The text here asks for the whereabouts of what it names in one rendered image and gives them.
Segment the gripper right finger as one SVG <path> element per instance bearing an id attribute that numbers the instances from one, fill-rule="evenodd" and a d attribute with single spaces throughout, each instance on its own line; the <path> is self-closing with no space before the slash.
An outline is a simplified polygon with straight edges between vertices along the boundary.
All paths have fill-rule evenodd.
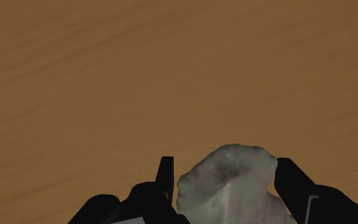
<path id="1" fill-rule="evenodd" d="M 297 224 L 358 224 L 358 204 L 314 183 L 290 158 L 278 158 L 274 187 Z"/>

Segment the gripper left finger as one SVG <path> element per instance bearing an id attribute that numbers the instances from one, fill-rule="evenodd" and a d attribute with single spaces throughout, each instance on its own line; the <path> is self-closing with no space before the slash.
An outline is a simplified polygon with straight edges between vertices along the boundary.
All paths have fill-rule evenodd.
<path id="1" fill-rule="evenodd" d="M 164 156 L 154 181 L 136 184 L 123 201 L 94 195 L 67 224 L 190 224 L 172 207 L 173 191 L 174 158 Z"/>

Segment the grey lumpy figure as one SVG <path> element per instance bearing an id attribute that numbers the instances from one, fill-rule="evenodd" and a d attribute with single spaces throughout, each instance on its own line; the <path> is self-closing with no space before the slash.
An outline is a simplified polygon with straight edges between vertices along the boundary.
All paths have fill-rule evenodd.
<path id="1" fill-rule="evenodd" d="M 297 224 L 268 191 L 277 158 L 259 146 L 226 144 L 177 182 L 177 211 L 190 224 Z"/>

